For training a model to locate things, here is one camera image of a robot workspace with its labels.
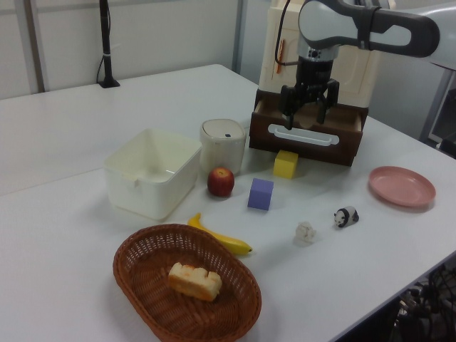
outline cup lid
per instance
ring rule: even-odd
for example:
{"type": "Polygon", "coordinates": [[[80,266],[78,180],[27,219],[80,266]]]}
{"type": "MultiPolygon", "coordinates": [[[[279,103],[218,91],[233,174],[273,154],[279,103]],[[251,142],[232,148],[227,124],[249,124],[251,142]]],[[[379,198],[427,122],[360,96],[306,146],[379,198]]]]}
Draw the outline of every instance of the cup lid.
{"type": "Polygon", "coordinates": [[[202,129],[208,136],[216,139],[240,139],[246,135],[245,129],[238,122],[230,119],[205,121],[202,129]]]}

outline pink plate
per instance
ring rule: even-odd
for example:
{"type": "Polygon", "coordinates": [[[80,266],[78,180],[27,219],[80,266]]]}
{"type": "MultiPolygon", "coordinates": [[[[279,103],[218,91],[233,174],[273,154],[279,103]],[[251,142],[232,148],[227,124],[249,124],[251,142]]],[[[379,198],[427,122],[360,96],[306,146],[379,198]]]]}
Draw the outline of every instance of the pink plate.
{"type": "Polygon", "coordinates": [[[429,204],[435,197],[432,183],[411,170],[382,166],[369,175],[371,189],[380,197],[406,207],[429,204]]]}

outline small white object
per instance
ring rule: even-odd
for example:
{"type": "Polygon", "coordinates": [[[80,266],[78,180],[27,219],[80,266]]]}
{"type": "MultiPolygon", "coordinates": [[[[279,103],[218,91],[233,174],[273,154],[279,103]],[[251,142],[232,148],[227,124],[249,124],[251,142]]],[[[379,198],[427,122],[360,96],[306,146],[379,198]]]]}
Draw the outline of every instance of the small white object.
{"type": "Polygon", "coordinates": [[[247,134],[237,121],[204,121],[199,136],[202,143],[200,162],[203,171],[209,173],[216,167],[225,167],[235,175],[241,170],[247,134]]]}
{"type": "Polygon", "coordinates": [[[315,233],[316,231],[307,221],[299,222],[298,227],[296,228],[296,238],[304,242],[312,242],[315,233]]]}
{"type": "Polygon", "coordinates": [[[103,164],[109,200],[152,219],[165,218],[195,185],[200,153],[198,140],[142,131],[103,164]]]}

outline toast slice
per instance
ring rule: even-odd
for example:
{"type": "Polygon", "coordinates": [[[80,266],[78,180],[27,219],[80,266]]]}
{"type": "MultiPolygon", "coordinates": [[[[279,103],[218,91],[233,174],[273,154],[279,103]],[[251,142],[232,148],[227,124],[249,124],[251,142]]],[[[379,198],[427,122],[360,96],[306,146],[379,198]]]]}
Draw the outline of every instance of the toast slice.
{"type": "Polygon", "coordinates": [[[222,280],[215,272],[177,262],[168,274],[168,284],[172,289],[186,296],[213,301],[219,294],[222,280]]]}

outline black pole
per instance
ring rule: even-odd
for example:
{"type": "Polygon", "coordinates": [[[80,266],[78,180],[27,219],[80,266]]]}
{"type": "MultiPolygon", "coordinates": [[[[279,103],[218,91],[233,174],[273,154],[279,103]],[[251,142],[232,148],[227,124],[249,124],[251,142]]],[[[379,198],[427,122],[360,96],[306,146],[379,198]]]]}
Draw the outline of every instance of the black pole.
{"type": "Polygon", "coordinates": [[[101,39],[103,41],[103,62],[105,64],[105,79],[98,82],[103,88],[112,88],[120,86],[113,77],[111,66],[111,49],[109,44],[109,17],[108,17],[108,0],[100,0],[100,19],[101,19],[101,39]]]}

